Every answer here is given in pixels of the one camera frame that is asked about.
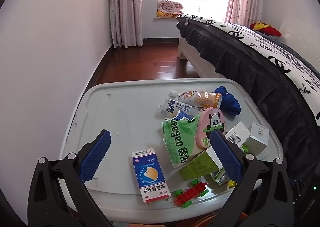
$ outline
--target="reddish brown wood floor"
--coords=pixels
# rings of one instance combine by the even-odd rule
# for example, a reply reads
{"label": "reddish brown wood floor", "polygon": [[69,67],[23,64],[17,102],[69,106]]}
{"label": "reddish brown wood floor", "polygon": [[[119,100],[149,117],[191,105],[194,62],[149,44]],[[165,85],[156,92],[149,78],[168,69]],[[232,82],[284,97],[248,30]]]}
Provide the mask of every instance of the reddish brown wood floor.
{"label": "reddish brown wood floor", "polygon": [[178,43],[118,48],[97,84],[146,79],[199,78],[186,59],[179,59]]}

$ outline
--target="pink panda lid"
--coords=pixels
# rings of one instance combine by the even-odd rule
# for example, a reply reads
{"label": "pink panda lid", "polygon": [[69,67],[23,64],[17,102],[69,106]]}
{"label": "pink panda lid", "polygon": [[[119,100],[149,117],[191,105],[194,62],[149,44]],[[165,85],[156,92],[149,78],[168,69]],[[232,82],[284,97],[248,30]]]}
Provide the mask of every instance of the pink panda lid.
{"label": "pink panda lid", "polygon": [[227,132],[226,119],[220,109],[210,107],[205,109],[199,118],[196,133],[196,144],[198,147],[210,147],[210,133],[215,129],[219,129],[225,134]]}

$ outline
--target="pillow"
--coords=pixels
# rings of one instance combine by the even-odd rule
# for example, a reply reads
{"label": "pillow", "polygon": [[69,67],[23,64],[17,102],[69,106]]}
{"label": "pillow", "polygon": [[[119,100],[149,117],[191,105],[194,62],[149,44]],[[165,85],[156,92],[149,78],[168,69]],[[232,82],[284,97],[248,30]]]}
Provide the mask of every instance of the pillow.
{"label": "pillow", "polygon": [[251,24],[250,26],[251,30],[259,31],[265,35],[273,36],[273,37],[281,37],[282,34],[275,28],[273,28],[271,25],[265,24],[263,22],[256,22]]}

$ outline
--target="blue cloth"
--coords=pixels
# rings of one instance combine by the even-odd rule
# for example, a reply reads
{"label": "blue cloth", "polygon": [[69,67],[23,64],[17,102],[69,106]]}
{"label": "blue cloth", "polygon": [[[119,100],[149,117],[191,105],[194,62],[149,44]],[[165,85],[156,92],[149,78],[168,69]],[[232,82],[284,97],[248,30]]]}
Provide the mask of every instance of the blue cloth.
{"label": "blue cloth", "polygon": [[238,103],[238,100],[236,100],[232,94],[228,93],[224,86],[218,87],[214,92],[222,94],[222,100],[219,107],[220,110],[225,111],[233,116],[240,114],[241,107]]}

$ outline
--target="window sill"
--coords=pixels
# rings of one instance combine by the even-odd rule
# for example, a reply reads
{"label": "window sill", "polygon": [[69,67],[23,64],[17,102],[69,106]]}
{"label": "window sill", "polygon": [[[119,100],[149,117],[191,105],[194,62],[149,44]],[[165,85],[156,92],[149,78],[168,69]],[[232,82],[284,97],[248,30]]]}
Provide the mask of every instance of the window sill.
{"label": "window sill", "polygon": [[172,17],[169,17],[169,18],[165,18],[165,17],[155,17],[153,18],[154,21],[176,21],[178,22],[178,20],[176,18],[172,18]]}

